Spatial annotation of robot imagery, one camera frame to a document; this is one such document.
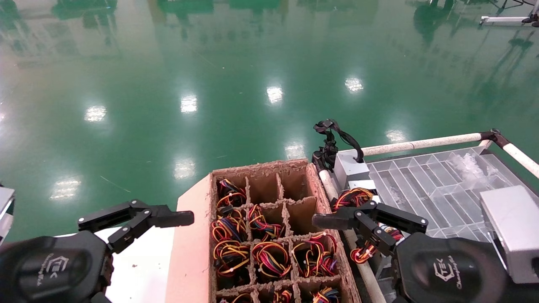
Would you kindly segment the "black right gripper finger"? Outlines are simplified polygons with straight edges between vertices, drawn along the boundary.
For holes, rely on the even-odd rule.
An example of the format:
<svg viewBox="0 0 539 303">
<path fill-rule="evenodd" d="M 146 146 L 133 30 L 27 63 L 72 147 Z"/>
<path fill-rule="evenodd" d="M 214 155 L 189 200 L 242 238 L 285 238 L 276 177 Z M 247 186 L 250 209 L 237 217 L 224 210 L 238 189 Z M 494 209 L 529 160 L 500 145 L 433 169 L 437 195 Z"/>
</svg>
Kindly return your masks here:
<svg viewBox="0 0 539 303">
<path fill-rule="evenodd" d="M 370 202 L 360 207 L 341 207 L 334 213 L 316 213 L 312 225 L 321 229 L 357 229 L 361 234 L 376 233 L 379 223 L 408 234 L 426 233 L 429 221 L 419 215 L 400 209 Z"/>
<path fill-rule="evenodd" d="M 356 250 L 356 257 L 370 258 L 375 253 L 393 256 L 399 240 L 399 218 L 392 210 L 357 210 L 355 219 L 363 245 Z"/>
</svg>

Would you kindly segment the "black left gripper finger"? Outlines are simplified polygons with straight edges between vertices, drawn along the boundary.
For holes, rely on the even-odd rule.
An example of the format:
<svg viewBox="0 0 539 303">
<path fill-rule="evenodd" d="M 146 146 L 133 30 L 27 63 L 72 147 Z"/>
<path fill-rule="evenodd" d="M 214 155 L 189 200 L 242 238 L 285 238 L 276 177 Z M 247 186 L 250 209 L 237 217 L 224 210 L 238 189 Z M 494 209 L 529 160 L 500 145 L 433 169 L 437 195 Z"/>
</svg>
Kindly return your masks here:
<svg viewBox="0 0 539 303">
<path fill-rule="evenodd" d="M 129 222 L 141 215 L 148 226 L 175 228 L 190 226 L 195 221 L 192 211 L 172 211 L 167 205 L 147 205 L 139 199 L 120 203 L 112 207 L 83 215 L 77 221 L 78 231 L 97 232 Z"/>
<path fill-rule="evenodd" d="M 116 254 L 123 252 L 154 226 L 153 217 L 152 211 L 143 210 L 127 220 L 123 227 L 109 236 L 109 250 Z"/>
</svg>

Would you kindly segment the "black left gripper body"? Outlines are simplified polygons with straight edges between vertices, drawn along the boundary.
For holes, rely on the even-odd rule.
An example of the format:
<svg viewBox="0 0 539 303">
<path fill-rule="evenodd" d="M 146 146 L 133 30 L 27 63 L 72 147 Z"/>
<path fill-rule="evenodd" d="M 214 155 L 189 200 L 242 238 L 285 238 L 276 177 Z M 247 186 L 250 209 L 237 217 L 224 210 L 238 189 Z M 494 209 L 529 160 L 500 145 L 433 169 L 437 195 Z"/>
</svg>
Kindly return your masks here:
<svg viewBox="0 0 539 303">
<path fill-rule="evenodd" d="M 107 243 L 83 231 L 1 245 L 2 303 L 108 303 L 113 273 Z"/>
</svg>

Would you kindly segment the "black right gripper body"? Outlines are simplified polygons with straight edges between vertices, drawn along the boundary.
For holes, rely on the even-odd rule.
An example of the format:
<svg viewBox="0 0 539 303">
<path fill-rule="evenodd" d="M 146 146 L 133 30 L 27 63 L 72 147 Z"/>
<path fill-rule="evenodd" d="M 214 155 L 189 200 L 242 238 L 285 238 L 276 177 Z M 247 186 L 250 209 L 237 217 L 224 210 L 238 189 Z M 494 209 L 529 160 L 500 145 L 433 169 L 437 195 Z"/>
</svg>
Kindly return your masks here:
<svg viewBox="0 0 539 303">
<path fill-rule="evenodd" d="M 508 303 L 509 285 L 489 243 L 415 233 L 395 249 L 396 296 L 407 303 Z"/>
</svg>

